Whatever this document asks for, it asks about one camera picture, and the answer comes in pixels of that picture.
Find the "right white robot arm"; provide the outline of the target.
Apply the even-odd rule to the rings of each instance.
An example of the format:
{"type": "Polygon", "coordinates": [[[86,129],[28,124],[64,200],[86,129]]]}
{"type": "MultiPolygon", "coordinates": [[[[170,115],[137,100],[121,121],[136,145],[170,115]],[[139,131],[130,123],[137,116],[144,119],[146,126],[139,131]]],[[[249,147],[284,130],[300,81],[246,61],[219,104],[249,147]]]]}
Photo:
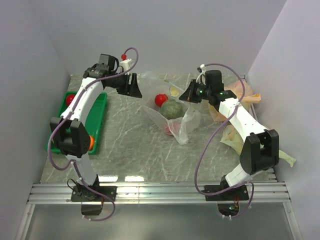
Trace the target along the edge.
{"type": "Polygon", "coordinates": [[[219,191],[203,192],[203,195],[221,195],[224,199],[231,200],[237,195],[238,187],[246,184],[254,175],[279,163],[279,134],[260,124],[243,107],[240,98],[231,90],[224,89],[219,70],[202,70],[179,99],[190,103],[207,100],[225,116],[226,122],[231,123],[243,140],[237,167],[222,178],[219,191]]]}

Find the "green fake melon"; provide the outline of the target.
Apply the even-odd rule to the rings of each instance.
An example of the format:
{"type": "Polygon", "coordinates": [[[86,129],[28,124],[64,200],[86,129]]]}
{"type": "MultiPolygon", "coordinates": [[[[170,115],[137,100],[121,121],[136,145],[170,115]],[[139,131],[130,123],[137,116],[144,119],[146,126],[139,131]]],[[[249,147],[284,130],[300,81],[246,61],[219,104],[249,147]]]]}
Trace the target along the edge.
{"type": "Polygon", "coordinates": [[[162,104],[160,113],[168,120],[177,119],[184,116],[184,107],[182,103],[169,99],[162,104]]]}

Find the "orange fake persimmon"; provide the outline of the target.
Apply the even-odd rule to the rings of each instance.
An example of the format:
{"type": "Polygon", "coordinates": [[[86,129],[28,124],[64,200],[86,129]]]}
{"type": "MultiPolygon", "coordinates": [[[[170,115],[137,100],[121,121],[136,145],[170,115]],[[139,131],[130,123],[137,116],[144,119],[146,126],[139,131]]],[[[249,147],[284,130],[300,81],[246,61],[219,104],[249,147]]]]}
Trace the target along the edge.
{"type": "Polygon", "coordinates": [[[94,144],[95,144],[95,138],[92,135],[90,135],[89,137],[90,137],[90,144],[89,144],[89,149],[88,150],[92,151],[93,148],[94,148],[94,144]]]}

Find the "clear lemon-print plastic bag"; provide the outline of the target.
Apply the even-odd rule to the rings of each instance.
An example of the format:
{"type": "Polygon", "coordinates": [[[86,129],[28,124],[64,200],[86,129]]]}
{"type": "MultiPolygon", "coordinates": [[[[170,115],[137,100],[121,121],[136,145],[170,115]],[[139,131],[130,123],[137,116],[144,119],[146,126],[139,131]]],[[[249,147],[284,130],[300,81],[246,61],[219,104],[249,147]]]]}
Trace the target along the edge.
{"type": "Polygon", "coordinates": [[[140,105],[146,115],[165,134],[181,145],[186,144],[189,133],[200,125],[201,114],[193,104],[179,100],[184,90],[152,72],[138,76],[138,87],[142,94],[140,105]]]}

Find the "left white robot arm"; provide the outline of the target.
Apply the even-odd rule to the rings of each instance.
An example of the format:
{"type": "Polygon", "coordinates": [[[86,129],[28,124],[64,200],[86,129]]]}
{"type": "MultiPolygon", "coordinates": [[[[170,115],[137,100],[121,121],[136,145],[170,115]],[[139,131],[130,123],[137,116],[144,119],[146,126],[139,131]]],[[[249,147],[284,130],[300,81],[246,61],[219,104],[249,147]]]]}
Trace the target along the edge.
{"type": "Polygon", "coordinates": [[[93,170],[89,158],[90,135],[85,128],[88,114],[97,97],[105,88],[116,89],[117,93],[133,98],[141,98],[137,75],[130,71],[136,62],[127,57],[121,59],[108,54],[101,54],[99,62],[89,67],[83,74],[81,86],[71,104],[60,115],[50,121],[51,135],[48,140],[48,158],[52,166],[64,171],[66,166],[55,164],[51,145],[55,145],[68,160],[78,176],[73,193],[89,201],[95,201],[101,193],[99,177],[93,170]]]}

